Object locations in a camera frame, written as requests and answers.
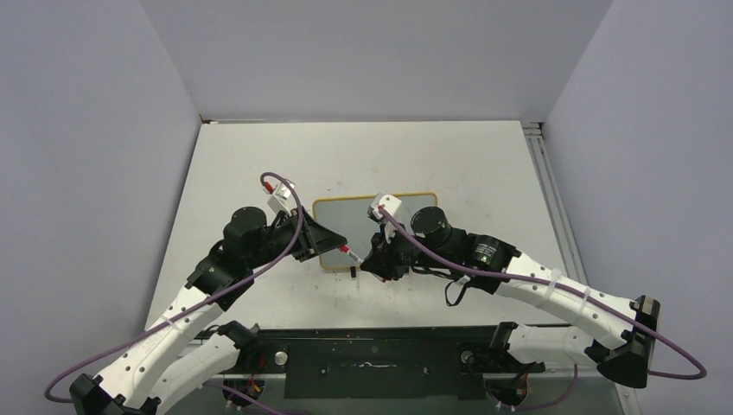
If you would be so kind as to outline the white marker pen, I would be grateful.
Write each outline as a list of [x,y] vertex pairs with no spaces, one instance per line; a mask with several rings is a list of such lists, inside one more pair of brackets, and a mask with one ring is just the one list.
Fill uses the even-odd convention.
[[363,262],[363,259],[352,250],[348,250],[347,255],[349,256],[350,259],[352,259],[358,265],[360,265]]

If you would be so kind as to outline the yellow framed small whiteboard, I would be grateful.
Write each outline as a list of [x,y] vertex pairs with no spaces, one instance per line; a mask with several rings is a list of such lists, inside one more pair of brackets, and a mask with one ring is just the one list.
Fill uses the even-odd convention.
[[[396,219],[410,231],[411,217],[421,208],[436,207],[438,197],[431,192],[395,194],[402,201]],[[371,238],[379,224],[367,216],[375,195],[321,198],[312,203],[313,218],[322,226],[347,239],[349,249],[364,259],[371,249]]]

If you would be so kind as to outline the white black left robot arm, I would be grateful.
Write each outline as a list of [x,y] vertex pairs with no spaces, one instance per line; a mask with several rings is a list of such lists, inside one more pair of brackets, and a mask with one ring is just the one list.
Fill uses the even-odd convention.
[[258,207],[233,213],[223,238],[194,268],[156,320],[156,333],[135,342],[94,376],[70,386],[78,414],[164,414],[206,380],[230,368],[243,373],[258,359],[257,335],[239,322],[224,324],[197,350],[186,346],[248,290],[254,269],[286,255],[304,262],[341,248],[347,239],[309,214],[280,212],[269,223]]

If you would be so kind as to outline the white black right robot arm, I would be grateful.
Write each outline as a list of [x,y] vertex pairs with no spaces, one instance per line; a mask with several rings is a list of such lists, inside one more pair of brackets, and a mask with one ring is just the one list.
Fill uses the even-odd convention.
[[655,347],[660,302],[642,295],[616,297],[549,269],[515,246],[486,234],[453,227],[439,207],[424,207],[399,231],[394,207],[378,203],[367,210],[380,230],[362,271],[398,280],[408,271],[438,273],[460,286],[510,298],[562,320],[559,326],[503,322],[488,350],[500,370],[541,363],[593,367],[627,387],[647,386]]

